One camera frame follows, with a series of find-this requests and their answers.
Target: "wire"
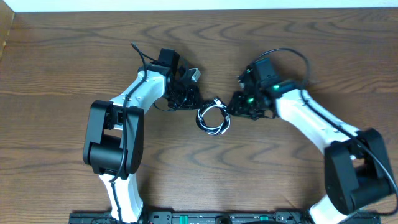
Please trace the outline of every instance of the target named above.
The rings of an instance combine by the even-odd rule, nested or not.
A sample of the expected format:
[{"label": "wire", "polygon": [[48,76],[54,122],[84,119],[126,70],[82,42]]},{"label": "wire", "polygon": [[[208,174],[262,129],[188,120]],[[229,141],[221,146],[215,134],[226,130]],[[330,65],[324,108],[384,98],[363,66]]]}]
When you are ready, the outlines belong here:
[{"label": "wire", "polygon": [[116,173],[116,175],[109,181],[110,183],[113,183],[116,179],[118,179],[118,177],[121,174],[121,171],[123,170],[123,165],[124,162],[126,160],[126,153],[127,153],[127,116],[126,116],[126,106],[127,106],[127,102],[130,99],[130,96],[147,80],[147,67],[146,67],[146,63],[145,63],[145,59],[144,56],[142,54],[142,52],[138,49],[138,47],[135,45],[135,43],[131,42],[131,46],[134,48],[134,50],[136,50],[142,60],[142,64],[144,66],[144,77],[142,78],[142,80],[133,88],[130,90],[130,92],[124,97],[124,101],[123,101],[123,153],[122,153],[122,158],[120,160],[120,166],[119,169]]},{"label": "wire", "polygon": [[119,222],[123,223],[122,213],[121,213],[122,208],[120,207],[118,196],[116,195],[116,187],[114,185],[114,182],[111,184],[111,187],[112,187],[112,193],[113,193],[113,197],[114,197],[114,202],[116,204],[116,208],[118,208]]},{"label": "wire", "polygon": [[142,60],[142,64],[144,66],[144,77],[142,78],[142,80],[133,88],[130,90],[130,92],[128,94],[126,94],[126,96],[124,97],[124,101],[123,101],[123,108],[122,108],[122,113],[123,113],[123,153],[122,153],[122,158],[120,160],[120,166],[119,169],[116,173],[116,175],[109,181],[111,183],[112,186],[112,191],[113,191],[113,197],[114,197],[114,201],[116,203],[116,206],[118,208],[118,215],[119,215],[119,221],[123,223],[122,220],[122,215],[121,215],[121,207],[119,204],[119,200],[118,197],[116,195],[116,189],[114,186],[114,182],[115,180],[117,180],[120,177],[120,174],[123,170],[123,166],[126,160],[126,154],[127,154],[127,116],[126,116],[126,106],[127,106],[127,102],[130,99],[130,96],[147,80],[147,67],[146,67],[146,63],[145,63],[145,59],[144,56],[142,54],[142,52],[138,49],[138,47],[135,45],[135,43],[131,42],[131,46],[134,48],[134,50],[136,50]]},{"label": "wire", "polygon": [[153,61],[153,62],[157,62],[156,59],[153,59],[153,58],[151,58],[150,56],[148,56],[148,55],[146,55],[146,54],[144,54],[144,53],[142,53],[142,52],[141,52],[141,54],[142,54],[142,56],[144,56],[145,58],[148,58],[149,60],[151,60],[151,61]]},{"label": "wire", "polygon": [[[207,126],[205,120],[203,119],[205,113],[212,108],[220,109],[221,114],[224,117],[223,123],[217,127]],[[214,136],[224,134],[226,130],[231,126],[231,118],[229,117],[229,114],[226,111],[226,105],[218,98],[205,102],[203,104],[203,107],[198,109],[196,122],[200,129],[202,129],[207,134]]]},{"label": "wire", "polygon": [[382,169],[383,173],[386,175],[388,181],[390,182],[390,184],[392,185],[393,191],[396,195],[396,207],[393,211],[391,212],[387,212],[387,213],[379,213],[379,212],[369,212],[367,211],[366,213],[371,213],[373,215],[379,215],[379,216],[391,216],[391,215],[395,215],[398,212],[398,187],[397,184],[394,181],[394,178],[392,178],[392,176],[390,175],[390,173],[387,171],[387,169],[384,167],[384,165],[382,164],[382,162],[373,154],[372,151],[370,151],[370,149],[365,146],[365,144],[363,144],[360,140],[358,140],[355,136],[353,136],[352,134],[350,134],[349,132],[347,132],[346,130],[344,130],[341,126],[335,124],[333,121],[331,121],[330,119],[328,119],[326,116],[324,116],[323,114],[321,114],[319,111],[317,111],[314,107],[311,106],[311,104],[308,102],[307,99],[305,99],[304,95],[303,95],[303,91],[304,91],[304,87],[309,83],[310,80],[310,75],[311,75],[311,68],[310,68],[310,62],[308,61],[308,59],[306,58],[306,56],[304,56],[303,54],[301,54],[300,52],[294,50],[294,49],[290,49],[290,48],[278,48],[278,49],[273,49],[273,50],[269,50],[267,52],[264,52],[262,54],[260,54],[260,56],[258,56],[258,58],[255,60],[259,60],[261,57],[268,55],[270,53],[276,52],[276,51],[288,51],[288,52],[292,52],[295,55],[298,55],[301,59],[303,59],[303,61],[305,62],[305,66],[306,66],[306,75],[305,78],[303,79],[302,82],[302,86],[300,87],[300,97],[303,100],[303,102],[308,106],[308,108],[310,108],[310,110],[312,110],[316,115],[318,115],[319,117],[321,117],[322,119],[324,119],[327,123],[329,123],[332,127],[334,127],[337,131],[345,134],[346,136],[348,136],[352,141],[354,141],[361,150],[363,150],[367,155],[369,155],[370,157],[372,157],[372,159],[380,166],[380,168]]},{"label": "wire", "polygon": [[174,111],[177,110],[177,104],[176,104],[176,103],[174,103],[174,108],[171,108],[171,109],[161,109],[161,108],[159,108],[159,107],[156,105],[155,102],[153,103],[153,105],[154,105],[154,107],[155,107],[156,109],[161,110],[161,111],[174,112]]}]

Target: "wood grain surface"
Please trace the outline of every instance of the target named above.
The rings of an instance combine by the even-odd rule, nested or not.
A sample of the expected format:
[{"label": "wood grain surface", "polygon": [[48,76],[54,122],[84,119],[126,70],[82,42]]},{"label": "wood grain surface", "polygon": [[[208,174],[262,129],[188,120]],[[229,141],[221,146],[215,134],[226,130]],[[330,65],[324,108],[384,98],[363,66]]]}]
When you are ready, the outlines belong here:
[{"label": "wood grain surface", "polygon": [[13,19],[14,12],[3,0],[0,0],[0,60]]},{"label": "wood grain surface", "polygon": [[[109,208],[82,150],[91,103],[136,78],[130,41],[153,57],[177,50],[201,70],[203,96],[225,102],[262,51],[299,50],[312,62],[310,94],[349,124],[381,132],[398,175],[398,9],[17,14],[0,63],[0,223],[66,223],[70,212]],[[283,77],[303,77],[294,55],[272,60]],[[325,194],[321,153],[281,119],[233,118],[212,137],[195,111],[152,108],[144,124],[137,178],[148,205],[309,208]],[[373,208],[394,205],[389,197]]]}]

